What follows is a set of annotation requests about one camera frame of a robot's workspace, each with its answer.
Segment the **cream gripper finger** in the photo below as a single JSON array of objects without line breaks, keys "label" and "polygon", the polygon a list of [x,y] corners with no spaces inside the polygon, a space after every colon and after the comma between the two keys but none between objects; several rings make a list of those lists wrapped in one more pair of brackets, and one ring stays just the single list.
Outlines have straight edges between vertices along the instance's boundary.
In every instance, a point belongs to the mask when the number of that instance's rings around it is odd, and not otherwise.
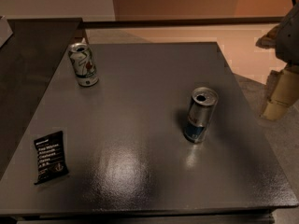
[{"label": "cream gripper finger", "polygon": [[281,119],[299,100],[299,66],[287,64],[282,70],[270,72],[265,86],[261,117]]}]

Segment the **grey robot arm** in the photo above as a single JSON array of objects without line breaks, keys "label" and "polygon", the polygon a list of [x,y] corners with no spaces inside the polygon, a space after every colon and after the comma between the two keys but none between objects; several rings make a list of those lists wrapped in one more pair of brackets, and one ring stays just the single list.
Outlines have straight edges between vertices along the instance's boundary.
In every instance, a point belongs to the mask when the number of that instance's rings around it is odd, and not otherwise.
[{"label": "grey robot arm", "polygon": [[261,117],[281,119],[299,100],[299,1],[292,0],[292,9],[279,25],[256,42],[262,49],[274,49],[286,66],[272,70],[267,78]]}]

